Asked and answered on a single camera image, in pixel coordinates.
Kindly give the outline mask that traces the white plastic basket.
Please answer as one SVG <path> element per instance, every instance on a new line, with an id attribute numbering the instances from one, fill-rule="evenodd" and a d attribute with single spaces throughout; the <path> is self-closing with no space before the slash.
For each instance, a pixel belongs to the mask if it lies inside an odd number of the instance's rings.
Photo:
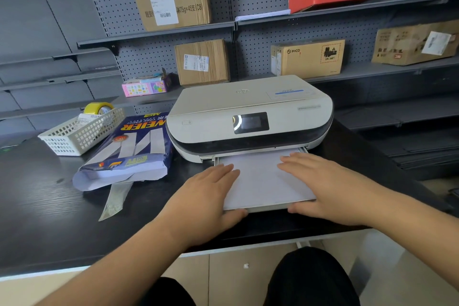
<path id="1" fill-rule="evenodd" d="M 73 131 L 77 117 L 44 131 L 38 138 L 58 156 L 82 156 L 114 132 L 126 114 L 123 108 L 114 108 L 99 115 L 85 127 Z"/>

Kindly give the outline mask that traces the person's right hand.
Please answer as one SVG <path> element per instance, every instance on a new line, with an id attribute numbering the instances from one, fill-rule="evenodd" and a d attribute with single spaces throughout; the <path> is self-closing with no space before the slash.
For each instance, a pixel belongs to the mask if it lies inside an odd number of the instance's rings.
<path id="1" fill-rule="evenodd" d="M 280 164 L 289 162 L 281 156 Z M 315 181 L 302 181 L 315 195 L 318 216 L 347 226 L 370 224 L 375 202 L 384 188 L 369 178 L 328 160 L 323 166 L 313 166 L 317 171 Z"/>

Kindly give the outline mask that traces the torn wrapper strip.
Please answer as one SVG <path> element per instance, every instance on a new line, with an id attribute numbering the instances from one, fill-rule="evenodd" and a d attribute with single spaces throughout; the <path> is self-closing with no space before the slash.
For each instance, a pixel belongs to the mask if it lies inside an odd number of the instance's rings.
<path id="1" fill-rule="evenodd" d="M 123 209 L 124 201 L 133 185 L 132 181 L 116 182 L 111 185 L 105 207 L 99 218 L 102 222 L 112 216 L 115 216 Z"/>

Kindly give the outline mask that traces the pink colourful small box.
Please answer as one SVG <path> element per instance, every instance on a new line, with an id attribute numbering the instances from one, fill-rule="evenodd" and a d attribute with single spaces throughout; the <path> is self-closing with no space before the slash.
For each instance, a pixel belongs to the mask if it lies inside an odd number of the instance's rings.
<path id="1" fill-rule="evenodd" d="M 122 84 L 122 89 L 124 96 L 129 98 L 167 93 L 172 85 L 172 74 L 167 73 L 165 69 L 162 68 L 161 72 L 125 81 Z"/>

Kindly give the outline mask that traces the square taped cardboard box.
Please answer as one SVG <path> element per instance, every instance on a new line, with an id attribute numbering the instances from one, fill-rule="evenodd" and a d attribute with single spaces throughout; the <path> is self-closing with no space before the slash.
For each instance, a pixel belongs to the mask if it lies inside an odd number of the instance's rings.
<path id="1" fill-rule="evenodd" d="M 175 58 L 183 87 L 230 81 L 230 66 L 223 39 L 176 45 Z"/>

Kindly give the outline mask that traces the blue copy paper ream pack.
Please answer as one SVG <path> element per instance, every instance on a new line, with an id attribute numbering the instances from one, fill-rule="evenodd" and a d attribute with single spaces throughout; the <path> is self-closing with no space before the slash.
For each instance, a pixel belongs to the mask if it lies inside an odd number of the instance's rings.
<path id="1" fill-rule="evenodd" d="M 119 182 L 165 177 L 174 147 L 166 130 L 169 112 L 125 118 L 75 173 L 73 186 L 93 191 Z"/>

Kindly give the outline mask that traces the person's black trousers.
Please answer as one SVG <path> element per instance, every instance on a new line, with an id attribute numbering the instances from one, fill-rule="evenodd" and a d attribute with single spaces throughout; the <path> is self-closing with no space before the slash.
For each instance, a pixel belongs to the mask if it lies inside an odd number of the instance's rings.
<path id="1" fill-rule="evenodd" d="M 196 306 L 175 279 L 161 277 L 136 306 Z M 269 281 L 263 306 L 360 306 L 349 276 L 328 252 L 303 247 L 286 254 Z"/>

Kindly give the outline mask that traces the white inkjet printer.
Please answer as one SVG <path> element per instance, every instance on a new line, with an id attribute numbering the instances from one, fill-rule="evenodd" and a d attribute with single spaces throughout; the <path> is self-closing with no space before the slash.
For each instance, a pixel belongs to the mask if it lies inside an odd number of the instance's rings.
<path id="1" fill-rule="evenodd" d="M 334 120 L 332 98 L 297 76 L 184 88 L 165 127 L 178 153 L 203 163 L 245 153 L 319 146 Z"/>

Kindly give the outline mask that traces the person's left hand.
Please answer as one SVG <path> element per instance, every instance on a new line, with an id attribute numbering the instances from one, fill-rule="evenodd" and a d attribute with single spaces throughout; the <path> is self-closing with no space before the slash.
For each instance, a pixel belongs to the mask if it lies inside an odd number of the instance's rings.
<path id="1" fill-rule="evenodd" d="M 212 166 L 189 178 L 155 218 L 172 241 L 187 250 L 231 228 L 220 228 L 228 192 L 240 175 L 233 164 Z"/>

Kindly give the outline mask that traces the flat cardboard box black print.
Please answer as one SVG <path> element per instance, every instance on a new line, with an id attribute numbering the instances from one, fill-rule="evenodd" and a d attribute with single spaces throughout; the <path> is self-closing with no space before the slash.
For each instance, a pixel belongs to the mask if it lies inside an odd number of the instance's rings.
<path id="1" fill-rule="evenodd" d="M 338 75 L 345 45 L 345 39 L 272 44 L 271 72 L 301 79 Z"/>

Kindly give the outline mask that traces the white paper label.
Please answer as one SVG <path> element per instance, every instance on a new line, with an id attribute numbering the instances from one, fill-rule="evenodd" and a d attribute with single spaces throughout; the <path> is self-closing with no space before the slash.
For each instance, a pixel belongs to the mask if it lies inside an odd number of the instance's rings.
<path id="1" fill-rule="evenodd" d="M 73 131 L 76 131 L 78 129 L 81 129 L 97 119 L 99 115 L 97 114 L 85 114 L 85 113 L 80 113 L 77 117 L 77 120 L 75 124 L 73 125 Z"/>

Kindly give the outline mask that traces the white cabinet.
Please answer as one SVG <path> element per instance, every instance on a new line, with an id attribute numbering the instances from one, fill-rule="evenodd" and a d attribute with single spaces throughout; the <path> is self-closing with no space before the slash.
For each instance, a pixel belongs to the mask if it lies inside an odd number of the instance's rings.
<path id="1" fill-rule="evenodd" d="M 296 249 L 324 249 L 341 263 L 363 305 L 398 264 L 404 249 L 374 229 L 183 254 L 166 277 L 199 306 L 261 305 L 281 258 Z"/>

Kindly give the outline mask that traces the yellow tape roll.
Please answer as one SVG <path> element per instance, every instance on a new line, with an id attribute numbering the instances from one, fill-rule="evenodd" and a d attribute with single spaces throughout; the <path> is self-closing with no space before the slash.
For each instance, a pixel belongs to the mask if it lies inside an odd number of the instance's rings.
<path id="1" fill-rule="evenodd" d="M 91 102 L 84 108 L 83 113 L 88 115 L 104 115 L 114 107 L 108 102 Z"/>

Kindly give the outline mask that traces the person's left forearm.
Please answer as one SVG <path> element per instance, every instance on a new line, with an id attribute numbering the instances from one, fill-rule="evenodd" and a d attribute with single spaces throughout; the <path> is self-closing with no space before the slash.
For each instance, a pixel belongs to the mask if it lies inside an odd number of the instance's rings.
<path id="1" fill-rule="evenodd" d="M 135 303 L 189 246 L 190 216 L 167 213 L 35 306 L 123 306 Z"/>

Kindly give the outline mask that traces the grey plain shelving unit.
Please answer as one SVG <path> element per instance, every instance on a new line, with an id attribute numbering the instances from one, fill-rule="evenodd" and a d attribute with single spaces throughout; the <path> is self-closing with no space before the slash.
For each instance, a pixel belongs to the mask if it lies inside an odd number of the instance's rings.
<path id="1" fill-rule="evenodd" d="M 93 0 L 0 0 L 0 136 L 37 133 L 79 114 L 87 102 L 122 94 Z"/>

